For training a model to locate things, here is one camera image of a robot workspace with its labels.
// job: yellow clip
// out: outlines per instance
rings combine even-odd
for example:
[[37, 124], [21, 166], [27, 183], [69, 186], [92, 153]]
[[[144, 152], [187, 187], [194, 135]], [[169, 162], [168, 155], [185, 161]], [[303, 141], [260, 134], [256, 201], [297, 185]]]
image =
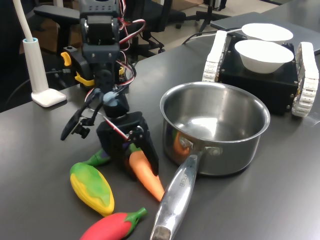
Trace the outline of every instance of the yellow clip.
[[[64, 65], [66, 65], [66, 59], [62, 54], [67, 54], [66, 52], [61, 53], [61, 56], [64, 59]], [[120, 67], [119, 69], [119, 75], [122, 75], [125, 73], [125, 69], [123, 67]], [[77, 80], [78, 82], [82, 83], [83, 85], [87, 86], [87, 87], [91, 87], [95, 85], [95, 80], [85, 80], [84, 78], [82, 78], [78, 72], [76, 72], [76, 76], [74, 77], [75, 80]]]
[[125, 69], [121, 66], [119, 69], [119, 75], [122, 75], [125, 73]]
[[69, 67], [69, 66], [71, 66], [71, 58], [70, 58], [70, 56], [69, 56], [69, 54], [67, 53], [67, 52], [62, 52], [61, 53], [61, 57], [63, 57], [63, 60], [64, 60], [64, 65], [66, 66], [66, 67]]
[[75, 80], [77, 80], [78, 82], [82, 83], [83, 85], [87, 86], [87, 87], [91, 87], [95, 85], [95, 80], [85, 80], [84, 78], [82, 78], [78, 72], [76, 72], [76, 76], [74, 77]]

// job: white bowl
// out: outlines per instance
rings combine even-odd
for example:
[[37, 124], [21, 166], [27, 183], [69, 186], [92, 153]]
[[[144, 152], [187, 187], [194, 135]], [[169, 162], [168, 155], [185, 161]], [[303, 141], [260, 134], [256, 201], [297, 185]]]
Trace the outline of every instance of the white bowl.
[[294, 54], [284, 46], [270, 41], [242, 40], [234, 45], [243, 65], [252, 72], [270, 74], [284, 63], [294, 59]]
[[294, 37], [288, 29], [270, 23], [250, 23], [241, 28], [247, 38], [283, 44]]

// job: metal handle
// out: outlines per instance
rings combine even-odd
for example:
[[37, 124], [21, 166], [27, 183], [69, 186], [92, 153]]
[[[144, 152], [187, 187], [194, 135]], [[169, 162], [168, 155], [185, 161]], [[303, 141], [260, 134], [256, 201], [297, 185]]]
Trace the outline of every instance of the metal handle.
[[160, 202], [150, 240], [173, 239], [186, 213], [201, 156], [202, 152], [189, 155], [175, 172]]

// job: red pepper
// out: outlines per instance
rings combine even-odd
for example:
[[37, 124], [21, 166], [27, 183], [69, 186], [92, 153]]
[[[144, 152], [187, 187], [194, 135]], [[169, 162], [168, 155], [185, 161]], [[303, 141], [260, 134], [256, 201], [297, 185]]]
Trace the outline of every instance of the red pepper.
[[129, 235], [139, 219], [147, 214], [143, 207], [137, 212], [119, 212], [106, 216], [93, 224], [80, 240], [120, 240]]

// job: gray table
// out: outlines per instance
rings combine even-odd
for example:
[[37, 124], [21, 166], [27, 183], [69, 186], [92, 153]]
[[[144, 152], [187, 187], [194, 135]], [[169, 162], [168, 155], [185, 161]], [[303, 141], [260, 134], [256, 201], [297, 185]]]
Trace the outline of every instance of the gray table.
[[[213, 38], [202, 37], [139, 62], [128, 100], [141, 110], [158, 153], [159, 176], [167, 186], [177, 166], [162, 151], [161, 96], [178, 84], [199, 81]], [[0, 239], [77, 240], [101, 216], [73, 192], [69, 170], [99, 148], [87, 139], [59, 140], [82, 104], [76, 86], [63, 91], [68, 103], [44, 109], [30, 102], [0, 114]], [[303, 121], [272, 116], [256, 156], [242, 174], [199, 176], [176, 238], [184, 240], [314, 240], [320, 234], [320, 100]], [[158, 203], [140, 183], [113, 163], [98, 167], [109, 182], [116, 212], [145, 207], [149, 214], [130, 240], [148, 240]]]
[[263, 14], [320, 33], [319, 0], [292, 0]]

